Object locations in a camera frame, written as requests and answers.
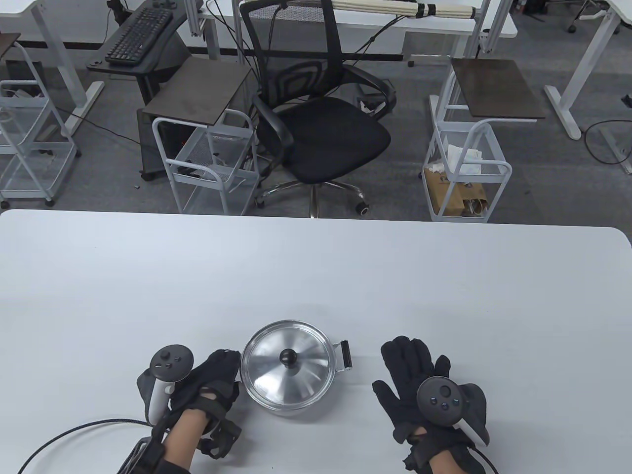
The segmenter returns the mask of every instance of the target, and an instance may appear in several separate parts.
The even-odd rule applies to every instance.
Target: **stainless steel pot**
[[[258,404],[294,411],[320,400],[336,373],[351,367],[349,342],[332,344],[311,324],[283,320],[252,336],[243,350],[240,372]]]

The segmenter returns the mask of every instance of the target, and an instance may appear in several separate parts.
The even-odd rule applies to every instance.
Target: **black keyboard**
[[[123,35],[106,54],[111,64],[136,66],[173,18],[171,10],[145,7],[125,26]]]

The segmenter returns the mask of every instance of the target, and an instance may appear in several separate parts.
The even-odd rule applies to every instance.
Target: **hand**
[[[181,413],[201,395],[215,399],[225,411],[230,410],[239,395],[235,377],[241,355],[237,351],[218,349],[180,382],[171,395],[172,413]]]
[[[393,423],[395,440],[413,444],[418,467],[450,447],[473,446],[462,431],[430,423],[417,406],[417,389],[424,380],[436,375],[449,376],[450,360],[446,356],[440,356],[433,364],[426,344],[419,339],[411,341],[406,336],[399,336],[382,346],[382,358],[399,398],[383,380],[373,383],[373,392]],[[423,427],[426,434],[415,435],[419,427]]]

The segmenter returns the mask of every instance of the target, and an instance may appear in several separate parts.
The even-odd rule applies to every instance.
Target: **floor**
[[[565,31],[574,8],[557,6],[537,21],[515,15],[518,36],[502,40],[494,57],[513,58],[546,111],[536,125],[495,126],[513,175],[492,216],[492,222],[612,226],[632,238],[632,176],[620,166],[607,166],[590,157],[582,141],[565,134],[542,90],[546,84],[559,89],[568,82],[592,38],[597,21],[583,21],[573,35]],[[410,35],[406,50],[432,44],[433,38]],[[621,102],[632,94],[632,31],[622,28],[614,36],[573,107],[580,127],[614,118],[632,119],[632,110]],[[382,122],[392,135],[391,146],[370,164],[351,173],[346,181],[368,195],[371,211],[365,218],[429,220],[421,181],[417,178],[430,136],[427,97],[439,91],[445,66],[406,63],[360,62],[358,66],[388,78],[398,94],[394,113]],[[83,73],[86,82],[97,75]],[[88,118],[122,135],[138,138],[136,110],[142,100],[135,82],[99,77],[106,87]],[[47,79],[58,106],[70,108],[54,70]],[[626,129],[615,129],[625,133]],[[138,145],[84,123],[75,135],[83,152],[63,185],[55,209],[116,212],[177,212],[166,178],[144,182],[138,173]],[[593,147],[608,159],[597,134]],[[0,156],[0,166],[6,157]],[[266,184],[286,179],[275,172]],[[338,191],[323,189],[322,217],[357,218],[355,202]],[[39,200],[12,201],[13,208],[45,209]],[[264,209],[251,214],[306,217],[306,190],[270,197]]]

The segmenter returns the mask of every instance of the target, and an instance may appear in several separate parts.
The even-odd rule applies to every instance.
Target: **white desk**
[[[232,26],[234,23],[232,1],[217,0],[217,2],[228,24]],[[482,0],[451,0],[450,3],[480,7]],[[483,28],[489,28],[491,26],[499,4],[500,0],[492,0],[489,6],[488,14],[483,21]],[[219,11],[215,2],[211,0],[208,5],[210,6],[211,11],[219,16]],[[336,10],[335,13],[343,52],[356,51],[366,40],[369,39],[372,34],[377,32],[395,17],[395,15],[364,13],[360,11]],[[206,2],[202,7],[202,13],[200,15],[202,18],[206,18],[207,21],[214,22],[213,16],[206,8]],[[213,47],[234,48],[234,42],[228,34],[226,27],[217,22],[216,29],[219,46],[213,44],[209,45],[207,43],[209,49],[212,49]],[[242,29],[244,37],[250,41],[246,28],[243,27]],[[474,20],[436,17],[407,18],[399,21],[382,33],[369,47],[368,52],[375,54],[401,54],[405,33],[417,32],[456,35],[458,37],[458,41],[455,47],[455,53],[458,56],[462,56],[467,37],[471,35],[473,29]],[[518,34],[516,25],[513,23],[511,16],[507,15],[507,20],[502,28],[501,37],[513,38],[516,34]]]
[[[57,67],[63,78],[68,92],[75,103],[73,114],[66,120],[66,127],[73,135],[76,129],[81,125],[82,118],[89,112],[92,104],[99,96],[103,89],[103,81],[94,81],[87,90],[83,89],[83,85],[76,73],[75,66],[68,55],[68,51],[64,47],[64,42],[57,33],[54,25],[51,25],[46,18],[46,4],[44,0],[1,0],[0,1],[0,18],[15,18],[31,13],[37,28],[44,37],[48,45],[48,51],[57,62]]]
[[[581,130],[577,126],[577,122],[573,118],[570,109],[580,94],[581,88],[586,83],[588,76],[590,76],[590,73],[597,64],[597,61],[599,61],[599,57],[601,57],[616,27],[619,26],[621,20],[626,23],[632,22],[632,0],[607,0],[607,2],[610,5],[610,10],[608,10],[604,19],[601,21],[595,36],[588,45],[586,53],[584,53],[580,63],[577,65],[577,69],[575,69],[564,92],[560,95],[555,86],[544,86],[544,92],[546,92],[553,105],[557,117],[562,122],[568,136],[573,140],[579,140],[581,138]],[[632,174],[632,165],[630,163],[625,162],[624,168]]]
[[[136,377],[161,346],[200,362],[283,318],[348,338],[353,370],[298,419],[242,393],[233,452],[196,455],[194,474],[404,472],[370,386],[399,334],[483,387],[501,473],[629,468],[632,251],[617,230],[10,210],[0,249],[7,474],[67,428],[142,417]],[[147,433],[74,435],[27,474],[111,474]]]

